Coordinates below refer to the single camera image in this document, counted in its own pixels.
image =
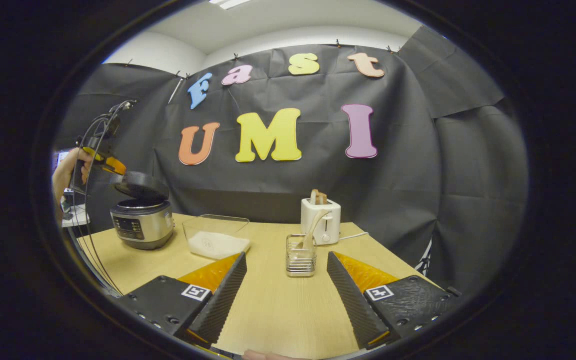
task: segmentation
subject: orange letter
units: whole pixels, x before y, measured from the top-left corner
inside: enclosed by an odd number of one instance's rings
[[[374,57],[368,57],[365,52],[350,55],[348,56],[348,60],[354,60],[354,64],[357,66],[359,73],[371,78],[381,78],[386,74],[383,70],[377,70],[373,66],[373,63],[378,63],[379,60]]]
[[[206,161],[213,148],[215,130],[217,130],[219,126],[218,122],[206,123],[206,125],[203,126],[205,135],[203,136],[201,151],[197,153],[192,152],[192,147],[195,133],[199,131],[199,126],[190,126],[183,129],[181,131],[181,144],[179,145],[179,161],[181,164],[185,166],[198,166]]]

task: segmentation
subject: metal utensil holder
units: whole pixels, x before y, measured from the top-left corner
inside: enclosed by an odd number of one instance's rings
[[[315,274],[317,249],[314,244],[312,248],[298,248],[305,237],[303,234],[286,237],[286,274],[291,278],[308,278]]]

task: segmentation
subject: human hand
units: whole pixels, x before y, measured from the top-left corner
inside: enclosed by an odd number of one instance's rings
[[[242,358],[243,360],[306,360],[306,358],[288,357],[276,353],[260,353],[253,350],[246,350]]]
[[[71,184],[71,177],[73,177],[73,170],[75,169],[77,160],[84,161],[84,166],[80,169],[82,182],[85,184],[88,181],[92,155],[79,148],[73,148],[73,150],[66,155],[66,158],[58,164],[57,169],[55,169],[52,174],[52,191],[54,192],[54,197],[57,199],[57,202],[62,198],[64,190]]]

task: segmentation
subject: black fabric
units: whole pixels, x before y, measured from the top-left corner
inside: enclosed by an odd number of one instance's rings
[[[299,53],[317,55],[318,73],[289,73],[288,61]],[[355,53],[377,58],[375,67],[385,76],[359,73],[347,59]],[[242,65],[253,66],[252,79],[223,86],[228,71]],[[206,73],[212,73],[207,97],[190,110],[188,89]],[[486,73],[432,31],[420,29],[400,55],[359,46],[295,46],[227,61],[179,82],[140,66],[100,66],[69,109],[58,147],[71,146],[67,140],[83,134],[95,116],[136,99],[137,106],[121,114],[115,155],[128,171],[166,183],[174,212],[299,223],[300,199],[318,189],[341,205],[343,222],[356,223],[410,265],[432,237],[430,278],[464,292],[489,279],[514,244],[528,183],[521,131]],[[347,104],[374,109],[377,157],[346,156],[350,132],[341,107]],[[276,112],[288,108],[301,111],[296,132],[302,158],[237,162],[238,116],[257,113],[268,127]],[[197,166],[183,165],[181,131],[214,122],[220,127],[210,156]],[[194,153],[203,140],[200,130]],[[91,175],[93,232],[112,228],[109,209],[126,199],[109,180],[104,171]]]

